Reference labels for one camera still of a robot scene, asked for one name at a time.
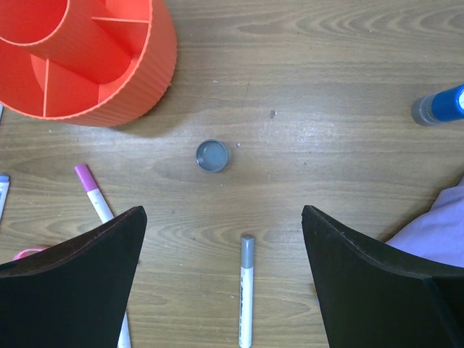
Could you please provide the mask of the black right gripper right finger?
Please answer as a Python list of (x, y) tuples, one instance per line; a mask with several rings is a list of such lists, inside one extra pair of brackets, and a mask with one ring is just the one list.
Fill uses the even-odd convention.
[(395, 249), (310, 205), (302, 232), (330, 347), (462, 347), (463, 269)]

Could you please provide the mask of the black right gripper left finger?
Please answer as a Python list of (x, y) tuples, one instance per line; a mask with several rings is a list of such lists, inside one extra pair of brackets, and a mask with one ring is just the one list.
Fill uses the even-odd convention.
[(111, 221), (1, 264), (2, 347), (116, 347), (147, 216)]

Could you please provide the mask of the pink capped white marker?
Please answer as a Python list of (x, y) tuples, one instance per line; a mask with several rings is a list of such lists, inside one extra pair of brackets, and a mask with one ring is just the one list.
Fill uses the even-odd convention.
[[(75, 172), (86, 191), (91, 204), (93, 205), (97, 215), (99, 216), (102, 223), (106, 223), (114, 218), (114, 215), (109, 208), (102, 192), (99, 189), (91, 171), (85, 164), (75, 166)], [(128, 314), (125, 312), (123, 323), (120, 329), (120, 335), (117, 346), (119, 348), (131, 348), (130, 329), (128, 323)]]

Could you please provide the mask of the grey capped white marker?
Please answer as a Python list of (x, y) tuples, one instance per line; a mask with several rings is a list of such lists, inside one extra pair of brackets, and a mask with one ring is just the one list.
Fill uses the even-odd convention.
[(253, 290), (254, 290), (254, 237), (245, 235), (241, 238), (241, 275), (239, 305), (239, 346), (252, 346), (253, 324)]

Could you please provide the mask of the orange round pen organizer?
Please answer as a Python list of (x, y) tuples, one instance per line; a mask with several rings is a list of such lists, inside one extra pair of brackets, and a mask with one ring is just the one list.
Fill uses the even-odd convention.
[(176, 61), (164, 1), (1, 3), (1, 103), (27, 117), (129, 123), (163, 97)]

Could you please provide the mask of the blue capped white marker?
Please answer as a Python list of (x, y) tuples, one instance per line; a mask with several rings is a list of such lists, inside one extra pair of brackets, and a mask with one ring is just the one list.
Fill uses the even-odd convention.
[(2, 218), (4, 212), (9, 185), (10, 177), (8, 175), (0, 175), (0, 219)]

